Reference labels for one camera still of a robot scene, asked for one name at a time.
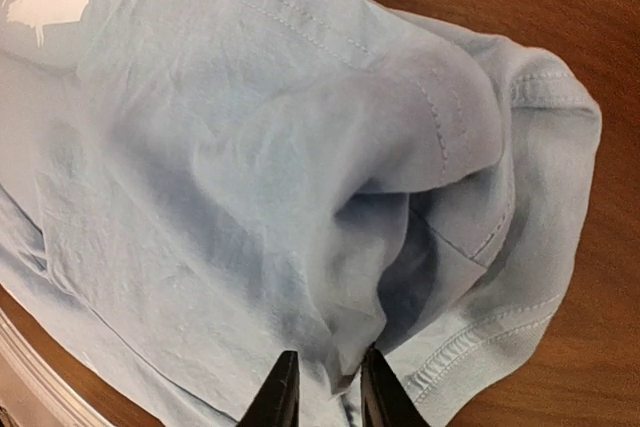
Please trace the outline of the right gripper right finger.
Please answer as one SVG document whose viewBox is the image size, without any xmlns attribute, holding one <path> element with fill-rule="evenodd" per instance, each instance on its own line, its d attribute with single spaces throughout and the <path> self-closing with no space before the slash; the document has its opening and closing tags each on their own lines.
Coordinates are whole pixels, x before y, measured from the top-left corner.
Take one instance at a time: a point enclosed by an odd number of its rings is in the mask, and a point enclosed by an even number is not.
<svg viewBox="0 0 640 427">
<path fill-rule="evenodd" d="M 360 389 L 363 426 L 425 427 L 425 420 L 375 346 L 364 355 Z"/>
</svg>

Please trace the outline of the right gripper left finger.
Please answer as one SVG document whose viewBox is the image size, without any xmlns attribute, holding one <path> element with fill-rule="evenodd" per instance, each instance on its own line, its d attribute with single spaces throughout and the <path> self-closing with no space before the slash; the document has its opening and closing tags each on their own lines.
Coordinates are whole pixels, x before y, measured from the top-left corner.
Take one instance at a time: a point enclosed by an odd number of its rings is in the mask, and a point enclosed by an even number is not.
<svg viewBox="0 0 640 427">
<path fill-rule="evenodd" d="M 239 427 L 298 427 L 299 385 L 298 354 L 284 351 L 239 421 Z"/>
</svg>

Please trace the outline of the light blue printed t-shirt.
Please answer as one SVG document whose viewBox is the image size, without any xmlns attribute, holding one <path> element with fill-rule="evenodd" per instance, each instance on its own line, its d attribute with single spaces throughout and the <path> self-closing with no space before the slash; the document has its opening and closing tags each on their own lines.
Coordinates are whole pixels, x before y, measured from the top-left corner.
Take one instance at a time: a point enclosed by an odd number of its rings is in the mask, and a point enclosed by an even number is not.
<svg viewBox="0 0 640 427">
<path fill-rule="evenodd" d="M 1 282 L 168 426 L 285 350 L 357 426 L 370 346 L 443 426 L 557 311 L 600 135 L 552 53 L 372 0 L 1 0 Z"/>
</svg>

